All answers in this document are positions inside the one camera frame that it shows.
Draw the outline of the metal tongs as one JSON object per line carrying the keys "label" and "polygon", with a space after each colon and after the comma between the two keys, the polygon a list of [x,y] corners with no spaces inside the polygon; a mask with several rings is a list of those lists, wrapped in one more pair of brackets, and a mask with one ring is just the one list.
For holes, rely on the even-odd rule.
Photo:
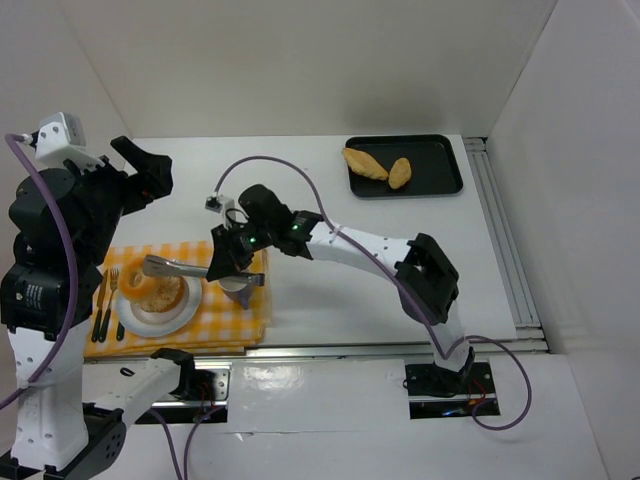
{"label": "metal tongs", "polygon": [[[145,275],[150,277],[183,276],[206,279],[208,282],[214,281],[214,278],[208,276],[208,269],[205,267],[184,264],[156,255],[146,255],[144,257],[142,270]],[[222,279],[261,287],[265,285],[266,276],[264,273],[240,272],[235,275],[223,276]]]}

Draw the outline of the round orange bread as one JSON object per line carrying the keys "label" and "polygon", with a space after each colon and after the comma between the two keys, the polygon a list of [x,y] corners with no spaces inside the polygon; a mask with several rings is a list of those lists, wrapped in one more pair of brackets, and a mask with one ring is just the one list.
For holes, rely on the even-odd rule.
{"label": "round orange bread", "polygon": [[130,303],[149,313],[164,313],[176,307],[184,296],[181,277],[153,277],[143,271],[142,257],[134,258],[122,267],[118,278],[121,295]]}

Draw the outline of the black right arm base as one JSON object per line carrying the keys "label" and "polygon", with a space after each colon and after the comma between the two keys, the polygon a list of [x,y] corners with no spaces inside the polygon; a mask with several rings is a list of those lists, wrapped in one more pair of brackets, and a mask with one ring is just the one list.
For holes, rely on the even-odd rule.
{"label": "black right arm base", "polygon": [[474,363],[457,375],[435,364],[406,364],[404,388],[413,397],[452,398],[457,395],[488,395],[496,392],[487,362]]}

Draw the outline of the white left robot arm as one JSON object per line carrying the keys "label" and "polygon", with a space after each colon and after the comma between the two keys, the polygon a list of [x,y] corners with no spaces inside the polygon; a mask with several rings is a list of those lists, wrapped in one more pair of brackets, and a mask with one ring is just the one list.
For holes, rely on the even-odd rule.
{"label": "white left robot arm", "polygon": [[31,170],[9,209],[18,228],[14,265],[1,282],[1,321],[14,353],[16,437],[1,458],[5,479],[89,479],[120,454],[127,430],[154,402],[188,398],[197,371],[190,353],[163,348],[93,402],[82,399],[93,296],[119,220],[168,196],[171,159],[126,137],[112,148],[132,167],[106,157],[83,160],[66,146],[52,167]]}

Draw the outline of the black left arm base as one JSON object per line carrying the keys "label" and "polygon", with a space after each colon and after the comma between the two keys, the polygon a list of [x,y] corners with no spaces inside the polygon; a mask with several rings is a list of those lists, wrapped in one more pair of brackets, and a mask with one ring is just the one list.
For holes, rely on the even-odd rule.
{"label": "black left arm base", "polygon": [[171,397],[181,401],[204,399],[211,404],[227,399],[228,371],[198,369],[194,355],[183,350],[160,348],[151,354],[151,358],[170,362],[178,368],[177,379],[170,382],[168,390]]}

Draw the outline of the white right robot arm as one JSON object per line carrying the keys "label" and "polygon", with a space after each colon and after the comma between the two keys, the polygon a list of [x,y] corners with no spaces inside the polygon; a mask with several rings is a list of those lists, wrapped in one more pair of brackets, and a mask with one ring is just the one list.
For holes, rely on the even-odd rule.
{"label": "white right robot arm", "polygon": [[459,274],[438,243],[420,233],[414,239],[380,237],[334,224],[322,214],[292,211],[274,192],[253,185],[239,197],[245,222],[215,227],[208,281],[241,274],[259,250],[274,247],[307,260],[329,261],[389,281],[403,311],[427,329],[435,364],[462,376],[473,362],[456,312]]}

